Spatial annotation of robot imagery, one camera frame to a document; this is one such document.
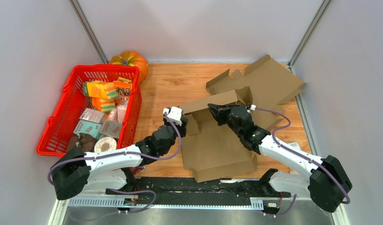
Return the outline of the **brown cardboard box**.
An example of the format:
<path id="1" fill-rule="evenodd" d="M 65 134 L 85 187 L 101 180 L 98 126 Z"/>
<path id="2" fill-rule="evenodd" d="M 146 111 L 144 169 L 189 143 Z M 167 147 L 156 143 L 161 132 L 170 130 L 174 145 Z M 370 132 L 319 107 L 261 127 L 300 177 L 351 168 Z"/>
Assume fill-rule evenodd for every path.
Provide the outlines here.
<path id="1" fill-rule="evenodd" d="M 251 90 L 245 86 L 179 105 L 183 118 L 188 120 L 186 136 L 182 138 L 183 164 L 198 183 L 256 171 L 257 156 L 242 145 L 227 125 L 218 126 L 208 108 L 210 103 L 252 102 Z"/>

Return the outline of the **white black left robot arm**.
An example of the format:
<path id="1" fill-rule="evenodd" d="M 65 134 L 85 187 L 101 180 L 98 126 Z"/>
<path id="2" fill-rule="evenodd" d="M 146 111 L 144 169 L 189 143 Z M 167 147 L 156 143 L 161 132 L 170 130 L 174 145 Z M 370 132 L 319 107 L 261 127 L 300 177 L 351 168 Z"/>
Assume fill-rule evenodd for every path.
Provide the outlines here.
<path id="1" fill-rule="evenodd" d="M 136 182 L 124 170 L 173 158 L 165 154 L 176 140 L 186 136 L 187 119 L 177 124 L 164 115 L 163 121 L 164 125 L 150 136 L 126 148 L 101 153 L 83 152 L 80 147 L 69 150 L 50 168 L 47 176 L 57 199 L 67 200 L 94 189 L 133 193 Z"/>

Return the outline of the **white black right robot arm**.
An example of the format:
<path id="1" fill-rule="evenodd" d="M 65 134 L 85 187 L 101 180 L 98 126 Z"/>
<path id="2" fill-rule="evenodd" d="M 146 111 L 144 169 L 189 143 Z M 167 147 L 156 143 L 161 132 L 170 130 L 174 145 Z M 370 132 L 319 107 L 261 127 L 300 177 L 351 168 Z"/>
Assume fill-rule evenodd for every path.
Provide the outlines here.
<path id="1" fill-rule="evenodd" d="M 259 127 L 250 113 L 257 110 L 255 105 L 207 106 L 218 125 L 227 125 L 247 150 L 273 158 L 296 171 L 296 174 L 290 174 L 268 170 L 260 183 L 264 195 L 289 192 L 308 196 L 319 208 L 330 213 L 341 204 L 350 204 L 348 194 L 352 183 L 338 158 L 306 153 L 278 139 L 275 131 Z"/>

